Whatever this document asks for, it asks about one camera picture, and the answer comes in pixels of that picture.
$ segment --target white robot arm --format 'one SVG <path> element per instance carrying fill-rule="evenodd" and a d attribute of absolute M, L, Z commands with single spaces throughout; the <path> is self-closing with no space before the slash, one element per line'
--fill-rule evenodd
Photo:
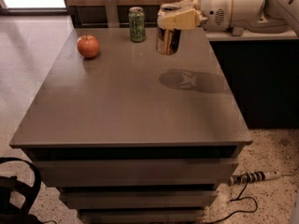
<path fill-rule="evenodd" d="M 283 33 L 291 26 L 299 36 L 299 0 L 183 0 L 161 5 L 160 28 L 186 30 L 198 25 L 208 31 L 232 30 L 235 35 L 243 29 Z"/>

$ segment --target desk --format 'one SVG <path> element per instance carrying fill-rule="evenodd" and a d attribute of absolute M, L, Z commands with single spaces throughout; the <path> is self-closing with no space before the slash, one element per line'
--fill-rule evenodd
<path fill-rule="evenodd" d="M 87 223 L 195 221 L 251 143 L 204 31 L 172 56 L 146 32 L 74 30 L 10 143 Z M 84 34 L 94 59 L 77 52 Z"/>

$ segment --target brown drawer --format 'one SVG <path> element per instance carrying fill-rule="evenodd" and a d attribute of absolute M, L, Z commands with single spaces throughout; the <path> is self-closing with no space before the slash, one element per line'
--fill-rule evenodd
<path fill-rule="evenodd" d="M 226 182 L 236 159 L 36 161 L 48 187 L 195 185 Z"/>
<path fill-rule="evenodd" d="M 195 222 L 202 217 L 201 210 L 174 211 L 80 211 L 78 217 L 85 223 L 153 223 Z"/>
<path fill-rule="evenodd" d="M 216 199 L 216 191 L 114 191 L 62 193 L 60 200 L 70 209 L 186 208 L 205 207 Z"/>

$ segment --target speckled floor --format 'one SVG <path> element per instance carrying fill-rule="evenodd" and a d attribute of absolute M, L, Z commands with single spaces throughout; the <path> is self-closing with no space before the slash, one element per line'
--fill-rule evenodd
<path fill-rule="evenodd" d="M 0 157 L 28 160 L 18 149 L 8 146 L 24 112 L 35 97 L 58 52 L 72 29 L 66 17 L 11 18 L 0 17 Z M 255 171 L 292 173 L 299 165 L 299 130 L 251 130 L 253 143 L 238 157 L 235 174 Z M 0 165 L 1 175 L 17 175 L 28 184 L 33 178 L 23 164 Z M 235 210 L 252 210 L 254 202 L 244 200 L 229 203 L 243 186 L 221 184 L 216 201 L 206 208 L 206 221 L 221 219 Z M 277 180 L 248 184 L 242 197 L 254 197 L 259 205 L 254 214 L 238 213 L 223 221 L 225 224 L 289 224 L 292 207 L 299 190 L 299 173 Z M 79 224 L 76 211 L 67 209 L 58 199 L 57 189 L 44 185 L 31 213 L 41 221 L 55 220 L 59 224 Z M 14 195 L 12 202 L 21 203 Z"/>

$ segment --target apple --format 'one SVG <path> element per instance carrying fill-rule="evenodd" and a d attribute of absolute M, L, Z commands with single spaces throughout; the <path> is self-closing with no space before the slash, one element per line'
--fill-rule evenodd
<path fill-rule="evenodd" d="M 77 40 L 77 49 L 84 58 L 93 58 L 100 50 L 100 43 L 93 35 L 82 35 Z"/>

